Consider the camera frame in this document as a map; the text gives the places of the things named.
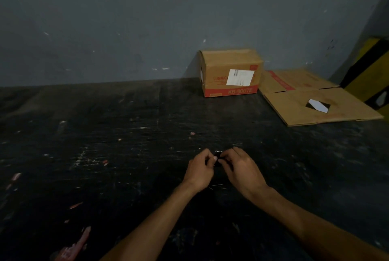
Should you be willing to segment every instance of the flattened cardboard box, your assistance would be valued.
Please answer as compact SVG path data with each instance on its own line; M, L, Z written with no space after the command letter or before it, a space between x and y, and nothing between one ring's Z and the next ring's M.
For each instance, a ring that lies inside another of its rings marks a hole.
M199 51L205 97L256 93L263 60L255 50Z
M288 126L383 118L338 85L304 69L265 71L260 92ZM328 113L310 107L310 99L328 105Z

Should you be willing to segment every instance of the red stripe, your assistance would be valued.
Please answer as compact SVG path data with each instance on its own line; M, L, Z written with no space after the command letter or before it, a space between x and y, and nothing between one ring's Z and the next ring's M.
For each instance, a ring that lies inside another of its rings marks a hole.
M288 83L284 82L283 80L281 80L281 78L279 76L277 76L275 74L275 72L273 72L272 70L269 71L270 75L273 77L273 79L275 81L277 81L278 83L280 83L280 85L282 87L284 87L286 90L295 90L292 86L290 86Z
M216 96L228 96L228 95L240 95L240 94L252 94L258 91L258 85L238 87L232 89L205 89L205 97L216 97Z

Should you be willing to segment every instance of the black stripe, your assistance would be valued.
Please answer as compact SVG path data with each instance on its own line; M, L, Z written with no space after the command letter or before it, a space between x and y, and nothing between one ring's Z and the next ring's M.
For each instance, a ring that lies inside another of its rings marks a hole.
M348 69L346 76L343 78L342 82L340 82L340 86L345 88L387 51L389 51L389 41L382 39L379 40L352 67Z
M377 103L376 103L376 100L377 98L386 91L386 98L385 98L385 101L384 101L384 104L382 106L379 106ZM367 99L365 101L365 103L370 106L372 109L375 109L375 110L379 110L380 108L386 106L388 103L389 103L389 85L386 86L386 88L382 89L380 92L374 94L372 97L370 97L369 99Z

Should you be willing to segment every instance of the black table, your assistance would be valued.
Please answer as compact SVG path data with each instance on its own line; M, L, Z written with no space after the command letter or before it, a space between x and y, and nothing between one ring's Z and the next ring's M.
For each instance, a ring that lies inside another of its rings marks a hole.
M200 149L231 146L287 199L389 251L384 121L289 128L259 93L204 98L197 79L2 88L0 113L1 260L48 260L87 226L77 260L97 260L167 198ZM226 248L310 259L221 168L211 185L161 259L212 260Z

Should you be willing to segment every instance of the yellow stripe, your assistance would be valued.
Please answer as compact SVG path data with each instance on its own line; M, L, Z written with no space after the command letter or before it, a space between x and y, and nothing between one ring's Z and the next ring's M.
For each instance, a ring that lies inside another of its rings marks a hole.
M389 52L385 53L346 86L346 91L366 101L389 85Z
M389 104L384 107L381 107L378 112L384 116L385 121L389 122Z
M354 64L365 55L366 52L368 52L378 41L380 38L369 38L366 40L366 42L363 44L363 47L358 53L357 59L355 60Z

